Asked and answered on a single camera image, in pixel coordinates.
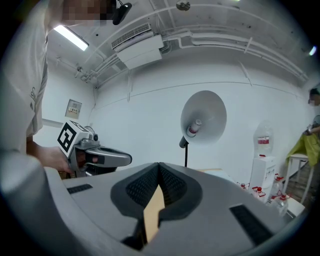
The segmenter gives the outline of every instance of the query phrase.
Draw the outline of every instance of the white cabinet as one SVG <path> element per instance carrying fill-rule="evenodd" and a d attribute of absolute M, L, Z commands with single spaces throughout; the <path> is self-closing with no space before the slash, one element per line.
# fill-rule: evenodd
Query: white cabinet
<path fill-rule="evenodd" d="M 275 180 L 276 158 L 274 156 L 257 157 L 253 159 L 249 192 L 253 193 L 254 187 L 261 187 L 265 193 L 262 202 L 266 203 Z"/>

